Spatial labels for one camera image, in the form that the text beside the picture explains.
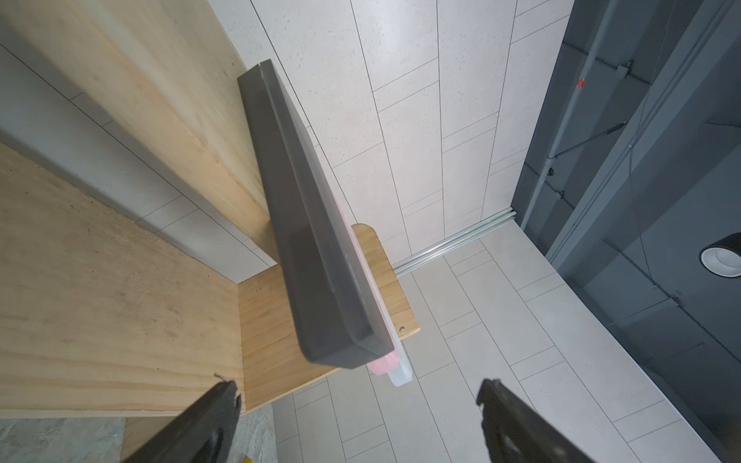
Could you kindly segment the pink pencil case top shelf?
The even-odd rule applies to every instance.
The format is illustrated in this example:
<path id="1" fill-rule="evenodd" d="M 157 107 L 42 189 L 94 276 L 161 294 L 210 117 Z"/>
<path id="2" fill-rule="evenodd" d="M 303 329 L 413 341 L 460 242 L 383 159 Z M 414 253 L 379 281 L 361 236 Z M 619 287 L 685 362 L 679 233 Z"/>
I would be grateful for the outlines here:
<path id="1" fill-rule="evenodd" d="M 347 246 L 345 247 L 345 259 L 349 264 L 349 270 L 355 281 L 356 287 L 360 291 L 362 308 L 365 313 L 370 313 L 369 320 L 374 321 L 378 318 L 383 320 L 384 328 L 391 343 L 391 351 L 378 359 L 372 360 L 367 366 L 370 371 L 376 375 L 383 375 L 398 370 L 401 367 L 401 353 L 399 353 L 399 338 L 393 327 L 391 316 L 381 295 L 380 289 L 376 283 L 376 278 L 372 275 L 370 266 L 363 255 L 358 239 L 351 229 L 349 221 L 341 215 L 343 231 L 347 235 Z"/>

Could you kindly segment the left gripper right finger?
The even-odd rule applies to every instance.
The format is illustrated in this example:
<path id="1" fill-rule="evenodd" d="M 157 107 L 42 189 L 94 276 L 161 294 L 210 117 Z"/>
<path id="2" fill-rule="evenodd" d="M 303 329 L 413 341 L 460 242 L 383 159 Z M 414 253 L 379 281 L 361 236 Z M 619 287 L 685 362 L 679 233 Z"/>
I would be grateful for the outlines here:
<path id="1" fill-rule="evenodd" d="M 594 462 L 502 381 L 484 380 L 476 403 L 492 462 Z"/>

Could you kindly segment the black pencil case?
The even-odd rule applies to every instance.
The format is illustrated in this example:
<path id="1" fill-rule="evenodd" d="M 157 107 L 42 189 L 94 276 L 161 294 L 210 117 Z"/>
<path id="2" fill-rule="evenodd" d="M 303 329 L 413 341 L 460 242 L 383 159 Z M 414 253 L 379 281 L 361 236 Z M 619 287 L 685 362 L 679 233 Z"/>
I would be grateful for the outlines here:
<path id="1" fill-rule="evenodd" d="M 273 63 L 237 83 L 304 357 L 337 368 L 383 358 L 394 343 L 362 253 Z"/>

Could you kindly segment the clear white pencil case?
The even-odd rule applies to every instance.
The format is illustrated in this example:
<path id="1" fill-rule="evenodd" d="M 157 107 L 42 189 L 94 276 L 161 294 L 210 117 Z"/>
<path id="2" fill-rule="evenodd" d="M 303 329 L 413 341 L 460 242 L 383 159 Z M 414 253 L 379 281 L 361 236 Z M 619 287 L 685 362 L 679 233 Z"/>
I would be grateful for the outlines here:
<path id="1" fill-rule="evenodd" d="M 387 328 L 394 347 L 393 351 L 384 357 L 388 364 L 387 375 L 394 386 L 401 387 L 412 381 L 413 368 L 396 329 L 392 324 L 388 324 Z"/>

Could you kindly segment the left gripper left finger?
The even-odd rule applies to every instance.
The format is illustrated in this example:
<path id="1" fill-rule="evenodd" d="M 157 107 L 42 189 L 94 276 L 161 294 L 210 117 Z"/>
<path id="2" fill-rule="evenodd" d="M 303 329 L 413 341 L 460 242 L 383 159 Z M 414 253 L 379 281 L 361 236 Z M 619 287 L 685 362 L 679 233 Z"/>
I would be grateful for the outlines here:
<path id="1" fill-rule="evenodd" d="M 237 383 L 221 381 L 127 457 L 127 461 L 226 462 L 241 405 Z"/>

